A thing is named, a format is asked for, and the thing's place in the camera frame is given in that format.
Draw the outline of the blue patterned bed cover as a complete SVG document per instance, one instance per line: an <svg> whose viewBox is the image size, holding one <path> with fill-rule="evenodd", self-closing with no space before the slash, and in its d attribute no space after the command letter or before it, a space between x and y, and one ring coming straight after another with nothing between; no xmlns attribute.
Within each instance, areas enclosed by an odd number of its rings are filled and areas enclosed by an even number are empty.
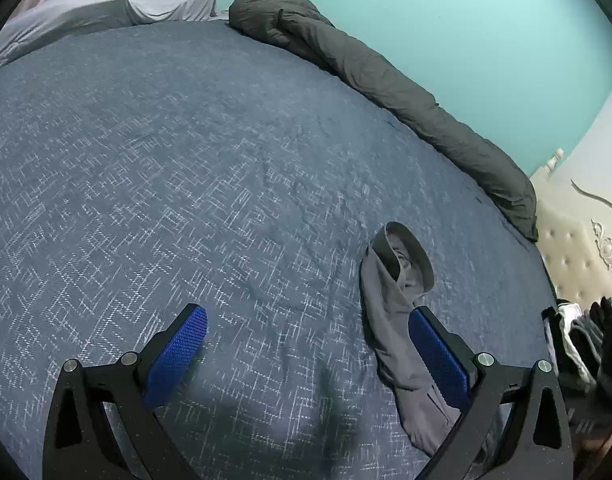
<svg viewBox="0 0 612 480"><path fill-rule="evenodd" d="M140 350L186 304L199 359L158 413L207 479L411 479L359 265L402 222L476 351L546 356L537 248L392 114L227 24L68 37L0 70L0 439L41 475L62 364Z"/></svg>

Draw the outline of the light grey bed sheet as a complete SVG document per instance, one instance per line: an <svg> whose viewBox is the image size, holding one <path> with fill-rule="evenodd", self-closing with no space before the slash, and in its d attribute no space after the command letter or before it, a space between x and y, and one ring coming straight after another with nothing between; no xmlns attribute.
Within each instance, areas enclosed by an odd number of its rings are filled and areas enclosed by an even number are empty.
<svg viewBox="0 0 612 480"><path fill-rule="evenodd" d="M161 22L225 20L217 0L44 0L0 30L0 68L68 37Z"/></svg>

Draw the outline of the dark grey rolled duvet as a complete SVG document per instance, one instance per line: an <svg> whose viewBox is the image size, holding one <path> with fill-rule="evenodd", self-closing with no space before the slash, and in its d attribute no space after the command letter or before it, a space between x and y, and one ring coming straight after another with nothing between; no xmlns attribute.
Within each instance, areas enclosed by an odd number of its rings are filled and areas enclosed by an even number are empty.
<svg viewBox="0 0 612 480"><path fill-rule="evenodd" d="M501 148L446 112L382 54L335 27L309 0L234 0L229 25L338 76L450 159L527 240L538 241L534 186Z"/></svg>

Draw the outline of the black white clothes pile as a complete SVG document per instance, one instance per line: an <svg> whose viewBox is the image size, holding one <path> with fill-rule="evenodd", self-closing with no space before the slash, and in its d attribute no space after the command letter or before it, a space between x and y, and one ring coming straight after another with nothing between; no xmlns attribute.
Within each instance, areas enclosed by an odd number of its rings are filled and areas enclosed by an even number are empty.
<svg viewBox="0 0 612 480"><path fill-rule="evenodd" d="M541 312L549 359L566 396L612 406L612 298L588 310L560 300Z"/></svg>

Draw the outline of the grey garment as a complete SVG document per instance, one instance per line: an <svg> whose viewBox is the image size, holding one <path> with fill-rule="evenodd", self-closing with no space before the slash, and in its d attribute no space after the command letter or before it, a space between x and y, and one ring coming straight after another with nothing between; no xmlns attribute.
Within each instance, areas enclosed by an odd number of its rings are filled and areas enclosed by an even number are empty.
<svg viewBox="0 0 612 480"><path fill-rule="evenodd" d="M433 287L432 264L417 237L397 221L384 224L361 261L361 300L378 371L394 392L402 428L412 446L428 456L460 415L445 401L409 337L414 302Z"/></svg>

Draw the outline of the cream tufted headboard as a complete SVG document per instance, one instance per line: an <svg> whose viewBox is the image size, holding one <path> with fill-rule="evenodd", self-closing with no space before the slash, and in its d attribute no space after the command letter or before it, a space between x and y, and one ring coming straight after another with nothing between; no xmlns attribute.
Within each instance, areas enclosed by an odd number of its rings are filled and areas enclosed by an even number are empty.
<svg viewBox="0 0 612 480"><path fill-rule="evenodd" d="M612 299L612 200L559 178L558 148L530 177L537 197L537 247L556 296L588 309Z"/></svg>

